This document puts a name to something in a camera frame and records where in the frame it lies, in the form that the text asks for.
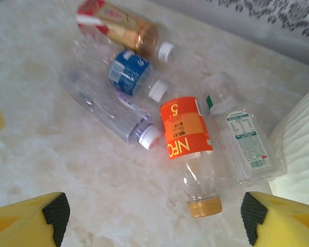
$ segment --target plastic bottle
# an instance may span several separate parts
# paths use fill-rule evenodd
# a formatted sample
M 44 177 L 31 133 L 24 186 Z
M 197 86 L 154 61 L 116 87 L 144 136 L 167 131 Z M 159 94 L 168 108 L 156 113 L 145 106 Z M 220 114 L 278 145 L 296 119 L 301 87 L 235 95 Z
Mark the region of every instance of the plastic bottle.
M 144 58 L 156 57 L 168 62 L 174 46 L 161 40 L 156 24 L 103 0 L 87 0 L 77 11 L 77 23 L 96 26 L 112 40 Z
M 193 217 L 222 211 L 215 192 L 213 148 L 195 97 L 178 97 L 160 107 L 168 155 L 177 170 Z
M 214 75 L 202 84 L 210 109 L 209 133 L 215 155 L 225 166 L 228 184 L 269 179 L 278 170 L 267 137 L 252 104 L 240 102 L 229 90 L 229 77 Z
M 85 39 L 81 39 L 85 44 L 77 51 L 81 52 L 80 56 L 87 53 L 83 60 L 87 59 L 89 66 L 105 71 L 103 74 L 108 76 L 109 82 L 127 95 L 142 101 L 147 97 L 162 101 L 171 87 L 170 82 L 154 70 L 149 61 L 131 50 L 124 50 L 94 27 L 83 27 L 81 31 L 85 34 Z
M 139 142 L 150 149 L 162 136 L 146 110 L 83 65 L 66 66 L 59 81 L 82 107 L 127 144 Z

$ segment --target white bottle cap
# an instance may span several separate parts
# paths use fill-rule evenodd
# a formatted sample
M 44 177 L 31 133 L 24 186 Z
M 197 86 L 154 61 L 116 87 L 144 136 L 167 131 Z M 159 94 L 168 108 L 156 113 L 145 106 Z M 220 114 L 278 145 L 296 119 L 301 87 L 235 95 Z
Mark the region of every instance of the white bottle cap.
M 158 58 L 162 61 L 168 62 L 175 52 L 175 47 L 169 42 L 164 42 L 161 44 L 158 51 Z
M 139 138 L 139 143 L 147 150 L 149 150 L 154 144 L 158 142 L 161 136 L 162 133 L 154 125 L 150 125 L 143 131 Z
M 151 88 L 148 96 L 155 100 L 156 102 L 160 102 L 161 98 L 167 91 L 167 86 L 162 83 L 160 80 L 156 81 L 153 87 Z

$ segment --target white marble surface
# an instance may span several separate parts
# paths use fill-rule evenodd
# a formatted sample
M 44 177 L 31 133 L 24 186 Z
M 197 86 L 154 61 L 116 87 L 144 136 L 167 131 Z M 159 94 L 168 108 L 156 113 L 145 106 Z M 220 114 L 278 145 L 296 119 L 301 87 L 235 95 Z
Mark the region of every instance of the white marble surface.
M 273 110 L 267 132 L 309 91 L 306 65 L 143 0 L 121 4 L 166 24 L 180 47 L 165 68 L 176 86 L 200 94 L 203 78 L 227 72 L 244 97 Z M 76 30 L 68 16 L 54 0 L 0 3 L 0 206 L 64 191 L 62 246 L 248 246 L 241 201 L 268 184 L 219 188 L 223 213 L 191 218 L 163 146 L 125 145 L 58 86 Z

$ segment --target bottle cap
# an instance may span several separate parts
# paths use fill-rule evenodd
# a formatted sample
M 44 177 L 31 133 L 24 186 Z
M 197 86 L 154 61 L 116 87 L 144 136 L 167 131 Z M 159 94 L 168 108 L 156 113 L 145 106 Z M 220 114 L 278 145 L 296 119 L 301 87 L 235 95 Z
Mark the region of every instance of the bottle cap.
M 163 42 L 159 48 L 158 58 L 162 61 L 168 62 L 175 52 L 175 47 L 169 42 Z
M 139 138 L 139 143 L 149 150 L 162 136 L 162 133 L 154 126 L 146 128 Z
M 161 82 L 160 80 L 156 81 L 153 87 L 151 88 L 148 96 L 155 100 L 156 102 L 160 102 L 161 98 L 167 91 L 167 86 Z
M 192 217 L 205 217 L 222 212 L 222 204 L 219 197 L 198 202 L 188 202 L 188 207 Z

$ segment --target clear plastic bottle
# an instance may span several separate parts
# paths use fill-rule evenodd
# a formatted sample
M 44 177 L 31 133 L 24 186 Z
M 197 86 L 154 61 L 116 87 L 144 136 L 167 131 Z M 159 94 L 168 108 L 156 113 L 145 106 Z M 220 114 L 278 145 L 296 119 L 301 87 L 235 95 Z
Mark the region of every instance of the clear plastic bottle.
M 215 192 L 213 148 L 197 98 L 173 98 L 160 107 L 160 115 L 168 155 L 188 196 L 190 214 L 204 217 L 221 212 Z
M 80 5 L 77 23 L 95 26 L 103 34 L 127 49 L 150 59 L 168 62 L 174 54 L 173 44 L 163 41 L 156 24 L 103 0 L 87 0 Z
M 79 52 L 79 57 L 86 57 L 84 63 L 94 70 L 104 71 L 103 75 L 107 74 L 109 82 L 127 95 L 162 102 L 171 87 L 170 82 L 154 70 L 149 61 L 131 50 L 124 50 L 94 27 L 83 27 L 81 31 L 85 38 L 80 39 L 83 45 L 79 41 L 77 55 Z
M 202 84 L 210 108 L 209 133 L 230 185 L 269 179 L 279 168 L 252 104 L 230 93 L 229 77 L 214 75 Z
M 59 82 L 82 107 L 127 144 L 139 142 L 150 149 L 162 136 L 146 110 L 82 64 L 67 65 Z

